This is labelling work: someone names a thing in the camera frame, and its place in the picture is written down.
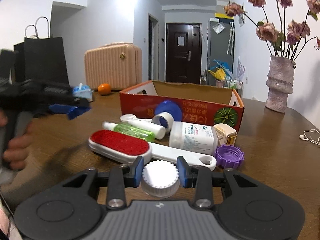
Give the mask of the person's left hand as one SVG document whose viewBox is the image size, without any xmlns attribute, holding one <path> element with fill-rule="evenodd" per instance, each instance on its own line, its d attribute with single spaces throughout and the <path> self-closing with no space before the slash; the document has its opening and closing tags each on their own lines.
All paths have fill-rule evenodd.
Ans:
<svg viewBox="0 0 320 240">
<path fill-rule="evenodd" d="M 26 167 L 26 158 L 29 155 L 28 147 L 33 142 L 32 131 L 32 122 L 29 122 L 22 136 L 14 137 L 9 141 L 6 151 L 3 153 L 3 161 L 12 170 L 23 170 Z"/>
</svg>

